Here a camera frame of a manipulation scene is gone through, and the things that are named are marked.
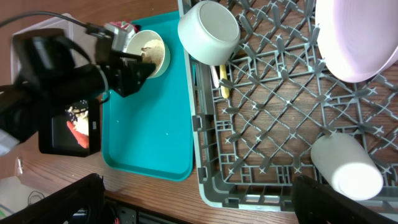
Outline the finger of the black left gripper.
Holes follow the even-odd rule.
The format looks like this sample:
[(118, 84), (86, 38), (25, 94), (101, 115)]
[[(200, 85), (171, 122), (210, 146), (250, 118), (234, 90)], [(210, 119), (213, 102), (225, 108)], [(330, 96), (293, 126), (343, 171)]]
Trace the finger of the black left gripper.
[(118, 52), (118, 56), (121, 58), (130, 58), (130, 59), (134, 59), (136, 61), (142, 61), (142, 56), (140, 56), (140, 55), (134, 55), (134, 54), (129, 54), (129, 53), (125, 53), (125, 52)]
[(156, 70), (156, 65), (154, 63), (131, 62), (130, 70), (132, 79), (143, 84)]

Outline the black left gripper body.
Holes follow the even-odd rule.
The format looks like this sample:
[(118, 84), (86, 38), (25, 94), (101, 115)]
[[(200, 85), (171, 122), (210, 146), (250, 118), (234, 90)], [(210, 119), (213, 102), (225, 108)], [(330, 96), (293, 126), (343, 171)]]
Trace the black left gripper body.
[(121, 97), (127, 97), (138, 92), (143, 84), (132, 79), (130, 63), (143, 62), (130, 58), (121, 58), (119, 51), (99, 53), (100, 92), (115, 91)]

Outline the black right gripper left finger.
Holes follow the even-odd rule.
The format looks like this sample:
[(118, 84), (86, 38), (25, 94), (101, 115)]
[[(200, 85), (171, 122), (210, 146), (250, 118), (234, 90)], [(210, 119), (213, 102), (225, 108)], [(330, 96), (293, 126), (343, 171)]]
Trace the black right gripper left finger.
[(70, 184), (25, 209), (1, 220), (3, 224), (64, 223), (79, 209), (88, 211), (87, 223), (101, 223), (105, 187), (95, 173)]

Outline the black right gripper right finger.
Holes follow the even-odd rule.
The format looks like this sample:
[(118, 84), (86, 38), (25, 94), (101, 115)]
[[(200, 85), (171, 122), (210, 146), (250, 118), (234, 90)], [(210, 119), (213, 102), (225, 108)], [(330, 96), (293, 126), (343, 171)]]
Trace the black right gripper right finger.
[(294, 179), (292, 204), (299, 223), (395, 223), (306, 175)]

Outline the cream bowl with peanuts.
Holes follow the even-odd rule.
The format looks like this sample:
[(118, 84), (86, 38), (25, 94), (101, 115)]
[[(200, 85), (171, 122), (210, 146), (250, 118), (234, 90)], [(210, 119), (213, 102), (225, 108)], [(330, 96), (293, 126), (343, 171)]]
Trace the cream bowl with peanuts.
[(149, 78), (163, 75), (170, 64), (170, 50), (161, 36), (153, 30), (143, 30), (134, 34), (125, 45), (124, 52), (140, 55), (144, 62), (155, 64), (155, 71)]

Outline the red snack wrapper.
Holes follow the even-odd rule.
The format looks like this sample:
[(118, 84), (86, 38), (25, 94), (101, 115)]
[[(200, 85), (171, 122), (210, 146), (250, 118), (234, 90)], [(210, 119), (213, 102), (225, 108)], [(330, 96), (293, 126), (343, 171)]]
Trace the red snack wrapper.
[(116, 22), (110, 22), (110, 24), (120, 27), (128, 32), (131, 32), (131, 31), (139, 32), (141, 29), (140, 26), (135, 25), (132, 22), (128, 22), (128, 21), (116, 21)]

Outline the white plastic cup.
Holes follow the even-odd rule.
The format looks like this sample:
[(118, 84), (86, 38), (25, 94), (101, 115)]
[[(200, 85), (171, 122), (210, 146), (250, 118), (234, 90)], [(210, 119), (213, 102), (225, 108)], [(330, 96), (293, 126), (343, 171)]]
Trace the white plastic cup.
[(382, 190), (381, 172), (360, 143), (348, 134), (320, 137), (310, 155), (331, 187), (351, 200), (368, 200)]

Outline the orange carrot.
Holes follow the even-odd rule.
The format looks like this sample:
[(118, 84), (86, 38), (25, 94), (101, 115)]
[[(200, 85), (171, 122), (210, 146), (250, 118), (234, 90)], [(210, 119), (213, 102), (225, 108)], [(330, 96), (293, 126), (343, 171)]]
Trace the orange carrot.
[(78, 144), (85, 148), (88, 149), (89, 148), (89, 137), (79, 133), (76, 129), (74, 124), (71, 121), (67, 121), (67, 127), (69, 128), (69, 130), (71, 131), (71, 133), (73, 134), (73, 136), (75, 137), (75, 139), (77, 140)]

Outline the white plastic fork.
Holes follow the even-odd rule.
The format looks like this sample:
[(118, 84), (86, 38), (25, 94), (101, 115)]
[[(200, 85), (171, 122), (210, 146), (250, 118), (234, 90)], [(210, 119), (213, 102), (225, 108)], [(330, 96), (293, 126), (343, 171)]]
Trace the white plastic fork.
[(216, 70), (216, 67), (214, 65), (211, 65), (210, 71), (211, 71), (211, 76), (212, 76), (214, 87), (219, 88), (220, 83), (219, 83), (218, 72)]

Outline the grey bowl with peanuts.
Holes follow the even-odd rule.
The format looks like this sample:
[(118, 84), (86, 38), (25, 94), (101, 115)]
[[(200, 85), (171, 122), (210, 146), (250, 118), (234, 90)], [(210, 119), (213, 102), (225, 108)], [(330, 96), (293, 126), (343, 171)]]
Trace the grey bowl with peanuts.
[(206, 65), (225, 64), (240, 36), (231, 11), (215, 1), (196, 3), (178, 22), (178, 37), (184, 49)]

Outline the yellow plastic utensil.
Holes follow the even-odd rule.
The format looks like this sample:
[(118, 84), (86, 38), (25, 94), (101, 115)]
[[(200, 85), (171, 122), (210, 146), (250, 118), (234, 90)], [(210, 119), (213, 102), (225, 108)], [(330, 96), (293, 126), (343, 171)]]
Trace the yellow plastic utensil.
[(221, 95), (223, 98), (229, 98), (229, 88), (225, 86), (225, 80), (227, 80), (226, 66), (220, 65), (220, 86), (221, 86)]

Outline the white round plate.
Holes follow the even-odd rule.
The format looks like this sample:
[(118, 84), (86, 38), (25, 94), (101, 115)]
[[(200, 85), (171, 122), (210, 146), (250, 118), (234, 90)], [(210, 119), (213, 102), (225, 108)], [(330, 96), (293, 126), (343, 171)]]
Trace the white round plate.
[(338, 79), (358, 83), (397, 62), (397, 0), (317, 0), (318, 48)]

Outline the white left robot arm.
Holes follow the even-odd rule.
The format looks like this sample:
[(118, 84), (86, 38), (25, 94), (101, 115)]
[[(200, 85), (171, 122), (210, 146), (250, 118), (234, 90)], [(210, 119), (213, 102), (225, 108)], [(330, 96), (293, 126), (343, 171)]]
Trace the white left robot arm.
[(27, 141), (68, 105), (108, 90), (132, 95), (156, 70), (142, 56), (114, 46), (123, 30), (87, 24), (85, 32), (96, 37), (94, 59), (59, 28), (12, 38), (21, 70), (12, 85), (1, 87), (1, 155)]

